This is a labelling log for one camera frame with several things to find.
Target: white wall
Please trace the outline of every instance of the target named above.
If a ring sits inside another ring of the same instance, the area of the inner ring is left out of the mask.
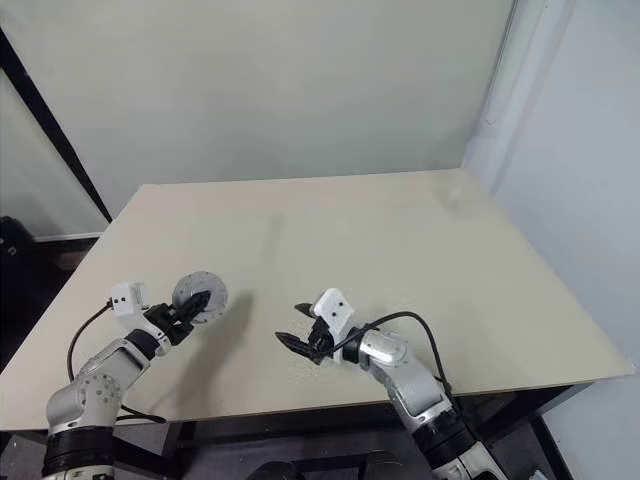
[[[3,0],[112,214],[141,183],[458,166],[511,0]]]
[[[0,214],[35,237],[101,232],[106,220],[0,70]]]
[[[640,365],[640,2],[576,0],[495,198]],[[478,172],[480,155],[468,158]],[[576,480],[638,478],[640,378],[545,415]]]

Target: beige tabletop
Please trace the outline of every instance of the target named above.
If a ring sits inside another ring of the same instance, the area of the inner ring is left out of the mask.
[[[109,226],[0,377],[0,428],[46,426],[67,383],[75,330],[112,285],[144,281],[152,303],[208,270],[227,313],[154,360],[126,403],[170,420],[386,399],[355,365],[321,367],[285,349],[304,336],[293,305],[342,289],[356,318],[413,310],[431,324],[455,393],[590,382],[632,373],[575,298],[464,170],[254,182],[145,185]],[[387,330],[410,339],[410,320]],[[76,369],[127,332],[110,312],[78,342]]]

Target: table leg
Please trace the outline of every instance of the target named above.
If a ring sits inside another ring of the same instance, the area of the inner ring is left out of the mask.
[[[187,425],[191,422],[171,422],[167,436],[164,439],[162,447],[162,456],[165,458],[174,458],[177,450],[180,448],[180,441],[184,438]]]
[[[162,480],[179,479],[182,475],[173,457],[151,453],[117,437],[113,438],[114,466],[128,472]]]
[[[547,457],[547,461],[556,480],[573,480],[571,472],[569,472],[569,468],[564,458],[562,458],[562,454],[558,450],[558,446],[542,417],[531,420],[531,428],[538,439],[540,448],[542,448],[545,457]]]
[[[47,431],[46,430],[18,430],[10,432],[16,437],[25,438],[32,442],[39,443],[40,445],[47,445]]]
[[[499,440],[523,423],[539,417],[542,413],[584,390],[588,385],[568,385],[515,392],[515,399],[478,425],[476,431],[485,441]]]

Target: metal table frame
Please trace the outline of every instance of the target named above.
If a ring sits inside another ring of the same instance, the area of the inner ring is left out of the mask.
[[[541,415],[588,385],[522,390],[500,395],[460,397],[468,421],[491,444],[531,422],[557,480],[571,475]],[[497,411],[487,413],[487,405]],[[179,479],[188,469],[188,453],[205,445],[228,444],[269,438],[323,433],[353,432],[367,428],[402,428],[391,404],[386,402],[346,407],[226,417],[208,421],[172,422],[161,454],[155,454],[114,438],[115,466],[154,479]],[[15,435],[46,444],[46,431],[16,431]],[[369,452],[344,457],[295,459],[300,471],[358,467]],[[273,459],[291,461],[294,459]]]

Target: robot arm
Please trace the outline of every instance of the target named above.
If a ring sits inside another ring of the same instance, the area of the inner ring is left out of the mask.
[[[156,355],[180,344],[194,323],[221,316],[227,290],[217,276],[197,272],[178,282],[172,300],[170,306],[149,308],[142,284],[123,283],[112,289],[114,313],[131,332],[91,358],[71,384],[49,399],[44,477],[113,478],[113,426],[124,392]]]
[[[371,373],[386,388],[400,420],[438,478],[507,480],[406,340],[374,329],[357,335],[351,319],[354,310],[335,288],[325,291],[315,304],[300,304],[296,309],[315,320],[308,343],[284,332],[276,333],[278,339],[317,364],[331,356],[337,362],[358,363]],[[332,351],[341,343],[342,348]]]

